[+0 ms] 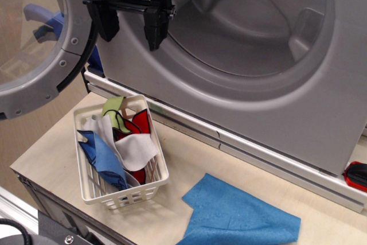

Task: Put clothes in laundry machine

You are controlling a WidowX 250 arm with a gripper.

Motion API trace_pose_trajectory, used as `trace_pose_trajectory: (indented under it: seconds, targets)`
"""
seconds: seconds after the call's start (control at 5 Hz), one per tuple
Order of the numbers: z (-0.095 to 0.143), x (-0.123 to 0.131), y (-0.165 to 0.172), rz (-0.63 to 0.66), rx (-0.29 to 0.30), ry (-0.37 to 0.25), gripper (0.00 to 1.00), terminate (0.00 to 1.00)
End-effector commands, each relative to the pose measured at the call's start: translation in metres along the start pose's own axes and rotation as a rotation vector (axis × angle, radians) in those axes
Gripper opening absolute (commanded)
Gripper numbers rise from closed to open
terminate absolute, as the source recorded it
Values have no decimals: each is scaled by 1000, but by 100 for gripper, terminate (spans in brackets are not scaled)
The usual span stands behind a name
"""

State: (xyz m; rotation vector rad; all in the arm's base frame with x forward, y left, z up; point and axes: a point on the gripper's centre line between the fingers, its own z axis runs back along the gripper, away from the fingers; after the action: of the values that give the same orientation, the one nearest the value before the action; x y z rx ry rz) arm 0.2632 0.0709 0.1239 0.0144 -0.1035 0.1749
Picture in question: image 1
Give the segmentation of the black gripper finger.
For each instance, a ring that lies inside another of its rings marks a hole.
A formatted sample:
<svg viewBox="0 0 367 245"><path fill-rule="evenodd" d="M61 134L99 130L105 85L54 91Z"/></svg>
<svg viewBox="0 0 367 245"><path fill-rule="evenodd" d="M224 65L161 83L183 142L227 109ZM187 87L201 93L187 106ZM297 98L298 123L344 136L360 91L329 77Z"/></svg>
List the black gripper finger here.
<svg viewBox="0 0 367 245"><path fill-rule="evenodd" d="M145 9L143 13L144 31L150 51L157 50L162 41L167 37L169 21L174 16L175 6L170 6L168 9L151 6Z"/></svg>
<svg viewBox="0 0 367 245"><path fill-rule="evenodd" d="M119 20L108 0L83 0L100 37L110 42L119 31Z"/></svg>

